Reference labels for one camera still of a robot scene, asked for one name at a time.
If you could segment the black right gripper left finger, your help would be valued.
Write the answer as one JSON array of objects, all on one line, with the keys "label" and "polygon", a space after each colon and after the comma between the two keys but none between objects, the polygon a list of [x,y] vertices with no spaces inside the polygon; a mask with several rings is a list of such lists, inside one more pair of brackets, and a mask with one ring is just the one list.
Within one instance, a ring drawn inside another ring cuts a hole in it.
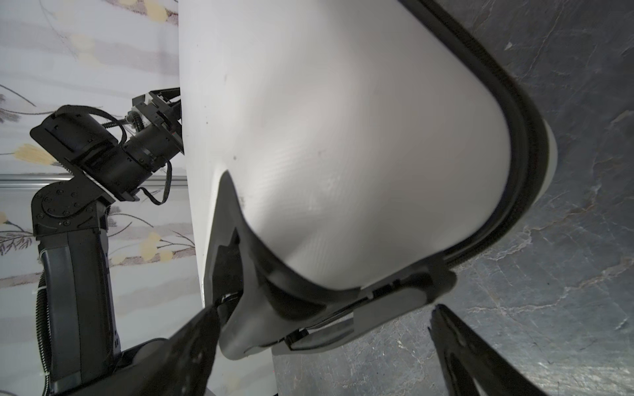
[{"label": "black right gripper left finger", "polygon": [[145,359],[74,392],[75,395],[204,395],[221,325],[207,307]]}]

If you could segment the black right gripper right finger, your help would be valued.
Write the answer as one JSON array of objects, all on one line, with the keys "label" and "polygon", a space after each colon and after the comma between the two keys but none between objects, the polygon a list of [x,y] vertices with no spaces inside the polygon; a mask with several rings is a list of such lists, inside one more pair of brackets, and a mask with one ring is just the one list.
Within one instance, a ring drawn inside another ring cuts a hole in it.
[{"label": "black right gripper right finger", "polygon": [[431,315],[431,338],[450,395],[543,395],[446,305]]}]

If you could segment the white hard-shell suitcase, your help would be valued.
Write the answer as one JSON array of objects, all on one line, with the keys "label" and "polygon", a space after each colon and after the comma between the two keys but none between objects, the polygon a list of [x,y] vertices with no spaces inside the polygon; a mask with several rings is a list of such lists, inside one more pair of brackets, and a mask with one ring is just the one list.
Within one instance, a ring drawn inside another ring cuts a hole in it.
[{"label": "white hard-shell suitcase", "polygon": [[548,189],[551,127],[434,1],[182,1],[201,293],[231,360],[420,309]]}]

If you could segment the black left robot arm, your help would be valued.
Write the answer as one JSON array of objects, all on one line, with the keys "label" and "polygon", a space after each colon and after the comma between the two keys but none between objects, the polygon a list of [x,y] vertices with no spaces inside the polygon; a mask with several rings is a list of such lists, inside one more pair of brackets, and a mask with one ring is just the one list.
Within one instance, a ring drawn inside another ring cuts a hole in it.
[{"label": "black left robot arm", "polygon": [[71,175],[41,188],[31,202],[44,267],[36,336],[46,395],[108,376],[121,359],[107,220],[114,202],[136,201],[153,174],[172,169],[183,151],[181,119],[180,91],[173,87],[135,97],[123,119],[65,105],[31,131]]}]

